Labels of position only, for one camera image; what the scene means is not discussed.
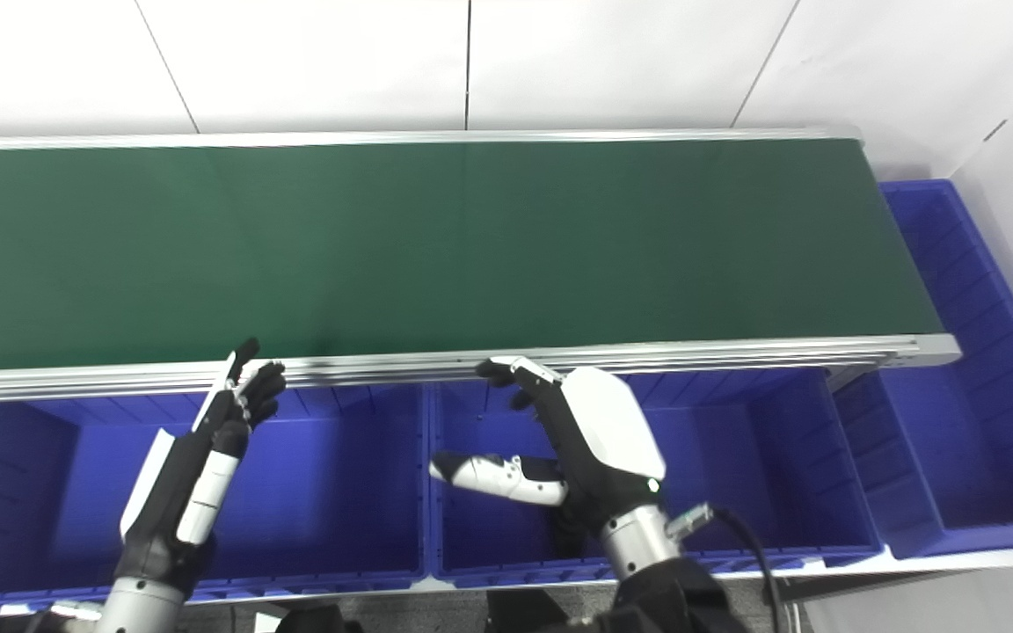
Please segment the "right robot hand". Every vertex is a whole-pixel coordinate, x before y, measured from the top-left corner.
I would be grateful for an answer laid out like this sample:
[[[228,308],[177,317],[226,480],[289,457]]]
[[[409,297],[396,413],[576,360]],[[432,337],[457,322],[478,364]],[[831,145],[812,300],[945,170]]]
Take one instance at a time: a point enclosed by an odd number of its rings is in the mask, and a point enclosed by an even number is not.
[[[667,466],[634,392],[614,374],[585,366],[560,373],[528,357],[491,357],[476,374],[517,386],[514,411],[531,411],[554,458],[438,450],[433,478],[543,507],[565,507],[594,535],[635,512],[663,508]]]

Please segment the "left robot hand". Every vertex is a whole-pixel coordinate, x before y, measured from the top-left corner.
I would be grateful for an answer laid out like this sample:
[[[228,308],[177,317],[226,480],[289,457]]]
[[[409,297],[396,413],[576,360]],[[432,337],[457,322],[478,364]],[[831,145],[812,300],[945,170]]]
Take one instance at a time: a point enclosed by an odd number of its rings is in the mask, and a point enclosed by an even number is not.
[[[214,524],[254,429],[278,410],[285,366],[243,374],[260,352],[249,338],[226,360],[184,436],[158,433],[129,498],[113,579],[169,586],[192,596],[215,553]]]

